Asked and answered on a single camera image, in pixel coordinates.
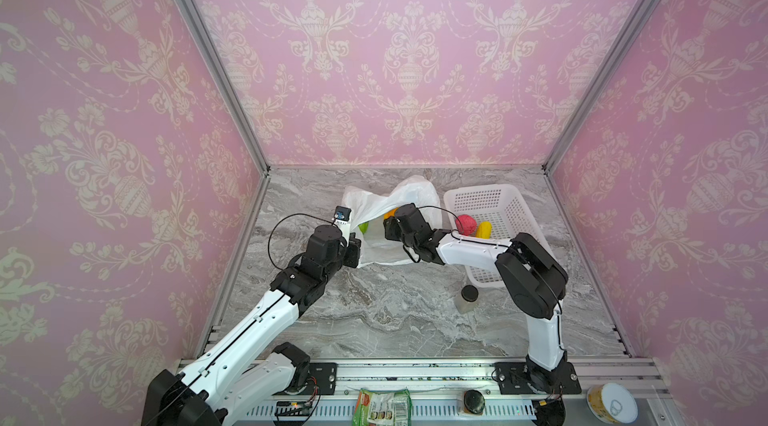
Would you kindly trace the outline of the tin can pull tab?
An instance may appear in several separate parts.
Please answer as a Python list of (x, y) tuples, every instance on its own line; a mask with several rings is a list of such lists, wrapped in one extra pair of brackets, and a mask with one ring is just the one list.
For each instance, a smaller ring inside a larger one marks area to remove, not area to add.
[(634, 396), (617, 383), (595, 385), (587, 392), (587, 404), (593, 415), (610, 425), (626, 425), (638, 418)]

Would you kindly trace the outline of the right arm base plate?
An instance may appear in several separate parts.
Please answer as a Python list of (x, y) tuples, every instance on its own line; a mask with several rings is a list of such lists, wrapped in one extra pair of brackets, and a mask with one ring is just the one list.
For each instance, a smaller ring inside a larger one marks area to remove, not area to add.
[(535, 363), (496, 362), (491, 374), (502, 395), (579, 395), (582, 387), (574, 366), (561, 362), (553, 371)]

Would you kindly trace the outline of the aluminium corner post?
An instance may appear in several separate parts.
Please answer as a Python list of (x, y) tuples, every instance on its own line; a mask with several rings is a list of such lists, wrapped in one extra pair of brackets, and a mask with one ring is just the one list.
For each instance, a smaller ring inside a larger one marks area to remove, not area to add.
[(543, 173), (551, 178), (564, 158), (568, 148), (576, 138), (591, 109), (596, 105), (603, 90), (621, 66), (632, 45), (650, 20), (661, 0), (637, 0), (630, 11), (625, 24), (620, 29), (615, 41), (609, 48), (595, 76), (586, 88), (584, 95), (562, 133), (555, 142), (546, 162), (542, 165)]
[(189, 29), (194, 44), (198, 48), (198, 51), (208, 68), (213, 82), (222, 96), (225, 106), (233, 117), (235, 125), (245, 143), (245, 147), (250, 153), (259, 174), (261, 176), (268, 176), (270, 167), (266, 161), (265, 154), (259, 145), (256, 134), (246, 115), (237, 91), (234, 88), (234, 84), (226, 72), (222, 58), (218, 53), (213, 38), (205, 24), (200, 7), (195, 0), (174, 1)]

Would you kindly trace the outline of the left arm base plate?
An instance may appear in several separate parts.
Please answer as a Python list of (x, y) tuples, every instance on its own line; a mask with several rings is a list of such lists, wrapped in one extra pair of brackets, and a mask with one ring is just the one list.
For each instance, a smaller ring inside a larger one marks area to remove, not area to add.
[(337, 376), (337, 363), (312, 362), (297, 369), (285, 393), (289, 395), (334, 395)]

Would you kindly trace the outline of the clear jar black lid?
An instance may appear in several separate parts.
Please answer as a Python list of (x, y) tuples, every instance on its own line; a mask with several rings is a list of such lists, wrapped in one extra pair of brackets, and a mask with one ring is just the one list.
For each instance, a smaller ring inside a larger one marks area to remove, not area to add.
[(467, 314), (477, 306), (479, 298), (478, 289), (471, 285), (465, 285), (454, 297), (454, 306), (460, 314)]

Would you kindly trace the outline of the white plastic bag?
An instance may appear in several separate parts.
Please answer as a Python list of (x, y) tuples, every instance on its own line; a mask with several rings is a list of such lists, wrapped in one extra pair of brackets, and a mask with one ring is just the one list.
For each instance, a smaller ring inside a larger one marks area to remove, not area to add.
[(387, 194), (353, 186), (345, 189), (341, 205), (351, 210), (351, 231), (361, 240), (359, 268), (412, 262), (398, 238), (400, 228), (394, 220), (396, 210), (411, 203), (422, 206), (420, 212), (431, 228), (443, 226), (443, 213), (435, 209), (440, 206), (438, 192), (423, 176), (411, 176)]

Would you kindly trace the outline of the left aluminium corner post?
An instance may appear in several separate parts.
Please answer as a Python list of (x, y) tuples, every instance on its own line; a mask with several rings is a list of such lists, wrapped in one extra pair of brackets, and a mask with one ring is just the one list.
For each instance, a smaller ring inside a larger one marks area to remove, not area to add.
[(237, 91), (234, 88), (234, 84), (226, 72), (222, 58), (218, 53), (213, 38), (205, 24), (200, 7), (195, 0), (174, 1), (189, 29), (194, 44), (198, 48), (198, 51), (208, 68), (213, 82), (222, 96), (225, 106), (233, 117), (235, 125), (245, 143), (245, 147), (250, 153), (259, 174), (261, 176), (268, 176), (270, 167), (266, 161), (265, 154), (259, 145), (256, 134), (246, 115)]

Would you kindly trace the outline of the aluminium front rail frame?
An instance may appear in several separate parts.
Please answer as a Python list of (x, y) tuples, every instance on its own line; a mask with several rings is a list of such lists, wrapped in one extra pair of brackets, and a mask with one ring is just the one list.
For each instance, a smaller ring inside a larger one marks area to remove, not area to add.
[[(349, 425), (361, 389), (411, 394), (414, 425), (597, 425), (587, 404), (595, 385), (617, 383), (636, 399), (638, 425), (683, 425), (681, 409), (662, 381), (654, 361), (624, 357), (576, 357), (574, 366), (582, 393), (546, 396), (502, 395), (491, 374), (496, 362), (517, 358), (453, 359), (330, 359), (338, 376), (334, 395), (289, 395), (279, 392), (249, 409), (233, 425)], [(467, 390), (483, 393), (482, 416), (463, 414)]]

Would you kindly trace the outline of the pink red fruit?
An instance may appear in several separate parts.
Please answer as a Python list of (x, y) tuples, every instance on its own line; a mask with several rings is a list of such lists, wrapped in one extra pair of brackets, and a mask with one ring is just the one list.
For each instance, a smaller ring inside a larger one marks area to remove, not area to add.
[(462, 214), (455, 218), (455, 226), (459, 234), (474, 236), (478, 228), (478, 223), (473, 217)]

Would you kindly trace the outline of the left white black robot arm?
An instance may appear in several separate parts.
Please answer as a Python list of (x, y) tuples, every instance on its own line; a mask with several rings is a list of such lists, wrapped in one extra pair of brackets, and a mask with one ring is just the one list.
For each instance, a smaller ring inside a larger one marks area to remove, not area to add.
[(310, 358), (300, 348), (283, 343), (265, 360), (257, 357), (323, 296), (342, 267), (358, 265), (359, 250), (348, 222), (316, 227), (243, 320), (180, 372), (165, 369), (150, 382), (142, 424), (233, 425), (272, 395), (302, 390)]

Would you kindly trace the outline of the white perforated plastic basket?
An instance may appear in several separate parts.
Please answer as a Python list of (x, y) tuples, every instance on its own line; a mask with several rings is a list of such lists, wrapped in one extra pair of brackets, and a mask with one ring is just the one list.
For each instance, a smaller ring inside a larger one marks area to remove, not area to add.
[(468, 215), (476, 222), (488, 222), (488, 239), (444, 236), (437, 248), (441, 261), (465, 267), (471, 284), (478, 288), (502, 288), (504, 282), (493, 261), (524, 232), (543, 248), (550, 246), (518, 188), (510, 184), (463, 187), (444, 194), (445, 208), (458, 216)]

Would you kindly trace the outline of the black lid jar front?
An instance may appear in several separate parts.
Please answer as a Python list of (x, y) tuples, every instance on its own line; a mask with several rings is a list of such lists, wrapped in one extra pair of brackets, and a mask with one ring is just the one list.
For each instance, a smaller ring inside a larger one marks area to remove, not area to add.
[(482, 416), (485, 408), (486, 400), (482, 392), (476, 389), (471, 389), (463, 393), (461, 406), (463, 414)]

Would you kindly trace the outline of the green snack packet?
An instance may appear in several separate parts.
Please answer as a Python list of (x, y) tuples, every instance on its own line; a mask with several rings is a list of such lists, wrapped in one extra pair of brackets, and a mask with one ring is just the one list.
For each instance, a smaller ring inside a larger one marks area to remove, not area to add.
[(407, 389), (398, 391), (370, 391), (358, 393), (352, 417), (354, 426), (410, 426), (411, 394)]

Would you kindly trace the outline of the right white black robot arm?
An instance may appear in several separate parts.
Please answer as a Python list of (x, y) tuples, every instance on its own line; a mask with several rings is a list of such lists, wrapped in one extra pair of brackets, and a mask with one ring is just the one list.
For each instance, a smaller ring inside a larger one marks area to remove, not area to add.
[(562, 339), (562, 300), (569, 276), (529, 233), (501, 241), (473, 238), (432, 227), (413, 203), (383, 220), (385, 238), (403, 244), (415, 262), (457, 264), (496, 272), (517, 308), (526, 315), (527, 381), (545, 394), (565, 392), (568, 357)]

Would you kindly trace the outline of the orange mango fruit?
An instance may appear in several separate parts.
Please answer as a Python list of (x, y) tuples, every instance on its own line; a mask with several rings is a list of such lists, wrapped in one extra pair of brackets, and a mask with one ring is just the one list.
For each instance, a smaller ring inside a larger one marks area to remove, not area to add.
[(394, 209), (392, 209), (392, 210), (388, 211), (388, 212), (387, 212), (386, 214), (384, 214), (384, 216), (383, 216), (384, 220), (386, 220), (386, 219), (388, 219), (388, 218), (391, 218), (391, 217), (393, 217), (393, 216), (395, 215), (396, 211), (397, 211), (397, 208), (394, 208)]

